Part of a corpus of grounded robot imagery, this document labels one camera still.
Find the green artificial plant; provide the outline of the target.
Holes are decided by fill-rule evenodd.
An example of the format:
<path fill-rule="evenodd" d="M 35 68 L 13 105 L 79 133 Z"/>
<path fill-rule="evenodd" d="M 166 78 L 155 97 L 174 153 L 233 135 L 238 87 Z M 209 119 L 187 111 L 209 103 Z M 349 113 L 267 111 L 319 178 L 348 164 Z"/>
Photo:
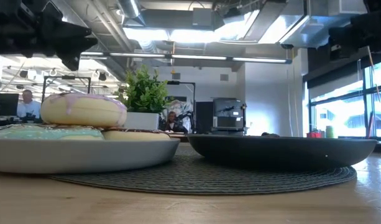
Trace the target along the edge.
<path fill-rule="evenodd" d="M 126 107 L 128 112 L 161 113 L 168 105 L 167 81 L 158 80 L 158 71 L 149 73 L 143 65 L 137 70 L 128 70 L 126 84 L 120 86 L 114 93 Z"/>

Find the black overhead lamp stand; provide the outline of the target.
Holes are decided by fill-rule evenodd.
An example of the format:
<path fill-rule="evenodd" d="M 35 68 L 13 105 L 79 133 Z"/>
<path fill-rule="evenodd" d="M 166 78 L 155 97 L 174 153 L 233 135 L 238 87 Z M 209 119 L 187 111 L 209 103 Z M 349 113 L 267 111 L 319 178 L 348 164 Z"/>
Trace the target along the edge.
<path fill-rule="evenodd" d="M 168 81 L 167 84 L 168 85 L 192 85 L 193 86 L 193 90 L 192 90 L 192 93 L 193 93 L 193 111 L 191 112 L 192 115 L 190 116 L 190 120 L 191 120 L 191 125 L 193 127 L 195 127 L 196 126 L 196 95 L 195 95 L 196 83 L 195 82 L 180 82 L 180 81 L 171 80 L 171 81 Z"/>

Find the green glazed donut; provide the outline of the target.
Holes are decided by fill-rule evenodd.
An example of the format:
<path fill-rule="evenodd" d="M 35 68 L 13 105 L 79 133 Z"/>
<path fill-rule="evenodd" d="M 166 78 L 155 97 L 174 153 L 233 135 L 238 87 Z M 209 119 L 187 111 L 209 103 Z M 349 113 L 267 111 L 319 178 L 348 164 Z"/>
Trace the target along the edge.
<path fill-rule="evenodd" d="M 10 124 L 0 126 L 0 139 L 104 140 L 104 136 L 91 126 Z"/>

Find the pink glazed donut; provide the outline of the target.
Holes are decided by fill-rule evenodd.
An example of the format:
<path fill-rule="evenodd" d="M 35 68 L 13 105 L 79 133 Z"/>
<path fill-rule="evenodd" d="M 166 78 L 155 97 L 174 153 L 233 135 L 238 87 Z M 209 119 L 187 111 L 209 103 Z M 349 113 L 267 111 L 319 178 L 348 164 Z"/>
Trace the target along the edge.
<path fill-rule="evenodd" d="M 61 93 L 44 99 L 40 115 L 46 123 L 110 128 L 124 125 L 127 108 L 106 96 Z"/>

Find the white square plant pot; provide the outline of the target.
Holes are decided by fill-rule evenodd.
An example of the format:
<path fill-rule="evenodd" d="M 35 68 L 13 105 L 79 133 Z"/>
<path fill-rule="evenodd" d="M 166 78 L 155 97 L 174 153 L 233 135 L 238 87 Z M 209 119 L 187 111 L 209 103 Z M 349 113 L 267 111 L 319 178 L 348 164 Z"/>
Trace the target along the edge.
<path fill-rule="evenodd" d="M 156 130 L 159 125 L 158 113 L 128 112 L 124 123 L 125 128 Z"/>

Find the black round plate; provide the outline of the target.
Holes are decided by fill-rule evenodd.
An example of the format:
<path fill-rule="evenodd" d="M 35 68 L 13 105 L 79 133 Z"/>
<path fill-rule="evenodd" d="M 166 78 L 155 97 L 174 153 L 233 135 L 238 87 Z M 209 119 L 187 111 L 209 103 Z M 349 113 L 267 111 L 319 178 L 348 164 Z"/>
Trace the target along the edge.
<path fill-rule="evenodd" d="M 192 148 L 209 161 L 262 169 L 315 170 L 354 165 L 376 140 L 191 134 Z"/>

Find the person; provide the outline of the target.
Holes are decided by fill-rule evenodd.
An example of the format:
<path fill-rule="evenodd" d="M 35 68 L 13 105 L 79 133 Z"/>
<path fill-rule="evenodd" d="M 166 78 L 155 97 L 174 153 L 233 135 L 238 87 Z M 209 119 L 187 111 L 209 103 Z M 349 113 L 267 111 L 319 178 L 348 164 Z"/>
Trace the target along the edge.
<path fill-rule="evenodd" d="M 180 124 L 178 121 L 176 121 L 176 113 L 174 111 L 169 112 L 167 116 L 167 122 L 166 122 L 166 131 L 172 131 L 174 133 L 184 133 L 187 134 L 188 130 Z"/>
<path fill-rule="evenodd" d="M 33 100 L 33 94 L 30 90 L 22 92 L 22 102 L 17 105 L 17 115 L 20 118 L 26 117 L 28 114 L 40 118 L 41 103 Z"/>

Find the long ceiling light strip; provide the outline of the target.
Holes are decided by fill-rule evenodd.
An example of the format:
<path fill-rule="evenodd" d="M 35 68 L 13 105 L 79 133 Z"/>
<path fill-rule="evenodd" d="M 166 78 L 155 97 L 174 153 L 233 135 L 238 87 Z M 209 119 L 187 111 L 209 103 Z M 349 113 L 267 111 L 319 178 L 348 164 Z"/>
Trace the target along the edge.
<path fill-rule="evenodd" d="M 292 63 L 291 59 L 280 59 L 280 58 L 230 57 L 230 56 L 183 55 L 183 54 L 145 54 L 145 53 L 134 53 L 134 52 L 83 52 L 81 56 L 165 58 L 165 59 L 214 60 L 214 61 L 225 61 L 225 62 L 279 63 L 279 64 Z"/>

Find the silver ventilation duct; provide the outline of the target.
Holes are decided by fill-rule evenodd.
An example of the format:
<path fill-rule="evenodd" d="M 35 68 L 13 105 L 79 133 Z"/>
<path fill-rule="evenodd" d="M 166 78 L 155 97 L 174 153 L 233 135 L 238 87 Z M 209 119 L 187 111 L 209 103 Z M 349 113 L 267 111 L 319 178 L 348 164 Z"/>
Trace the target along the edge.
<path fill-rule="evenodd" d="M 122 25 L 129 21 L 134 21 L 140 26 L 145 26 L 145 21 L 141 14 L 141 5 L 138 0 L 117 0 L 117 5 L 122 13 Z"/>

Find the dark woven round placemat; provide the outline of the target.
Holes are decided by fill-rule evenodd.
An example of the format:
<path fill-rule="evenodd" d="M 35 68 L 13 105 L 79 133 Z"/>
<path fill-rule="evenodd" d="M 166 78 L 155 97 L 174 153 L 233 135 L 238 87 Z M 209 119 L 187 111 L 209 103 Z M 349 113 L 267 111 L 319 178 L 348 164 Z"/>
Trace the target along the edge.
<path fill-rule="evenodd" d="M 104 189 L 176 195 L 262 195 L 320 189 L 357 177 L 349 167 L 312 171 L 262 171 L 207 161 L 178 149 L 167 163 L 145 169 L 93 174 L 55 174 L 50 179 Z"/>

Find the black boxy machine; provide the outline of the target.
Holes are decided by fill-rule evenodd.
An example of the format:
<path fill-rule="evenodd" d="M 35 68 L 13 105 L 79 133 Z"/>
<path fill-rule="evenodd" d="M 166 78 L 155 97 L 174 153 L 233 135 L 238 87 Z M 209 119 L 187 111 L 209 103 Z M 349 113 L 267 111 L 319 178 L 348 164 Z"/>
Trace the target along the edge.
<path fill-rule="evenodd" d="M 246 133 L 246 104 L 237 98 L 213 100 L 212 134 L 243 136 Z"/>

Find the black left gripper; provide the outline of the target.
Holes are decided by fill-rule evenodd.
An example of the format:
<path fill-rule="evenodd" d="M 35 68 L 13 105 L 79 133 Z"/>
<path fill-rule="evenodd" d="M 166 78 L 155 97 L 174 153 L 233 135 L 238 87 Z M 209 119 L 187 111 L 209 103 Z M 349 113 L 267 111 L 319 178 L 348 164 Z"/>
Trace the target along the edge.
<path fill-rule="evenodd" d="M 80 55 L 98 43 L 91 29 L 63 21 L 61 14 L 48 14 L 50 0 L 0 0 L 0 55 L 52 55 L 46 40 L 55 43 L 55 51 L 69 70 L 77 71 Z"/>

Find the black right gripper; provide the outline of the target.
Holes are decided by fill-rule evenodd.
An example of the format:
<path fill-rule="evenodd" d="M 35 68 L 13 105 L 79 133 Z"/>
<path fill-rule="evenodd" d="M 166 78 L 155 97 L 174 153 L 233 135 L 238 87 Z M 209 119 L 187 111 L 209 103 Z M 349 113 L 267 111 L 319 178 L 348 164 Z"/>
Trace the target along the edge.
<path fill-rule="evenodd" d="M 381 10 L 355 16 L 351 19 L 351 25 L 328 30 L 328 42 L 332 45 L 330 61 L 350 58 L 359 51 L 343 45 L 369 46 L 374 53 L 381 53 Z"/>

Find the chocolate sprinkle donut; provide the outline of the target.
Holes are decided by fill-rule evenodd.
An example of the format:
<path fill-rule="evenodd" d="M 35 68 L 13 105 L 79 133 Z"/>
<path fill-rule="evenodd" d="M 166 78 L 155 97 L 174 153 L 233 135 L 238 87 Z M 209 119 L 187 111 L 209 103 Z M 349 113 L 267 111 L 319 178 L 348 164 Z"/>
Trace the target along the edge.
<path fill-rule="evenodd" d="M 164 141 L 171 137 L 160 130 L 109 128 L 101 131 L 105 140 L 112 141 Z"/>

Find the black cabinet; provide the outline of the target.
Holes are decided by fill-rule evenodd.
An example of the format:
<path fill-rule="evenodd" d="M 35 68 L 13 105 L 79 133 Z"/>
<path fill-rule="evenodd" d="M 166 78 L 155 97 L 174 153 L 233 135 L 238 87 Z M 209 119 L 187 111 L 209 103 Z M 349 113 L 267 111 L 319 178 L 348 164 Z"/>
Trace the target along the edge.
<path fill-rule="evenodd" d="M 196 130 L 198 134 L 207 134 L 213 126 L 213 102 L 196 103 Z"/>

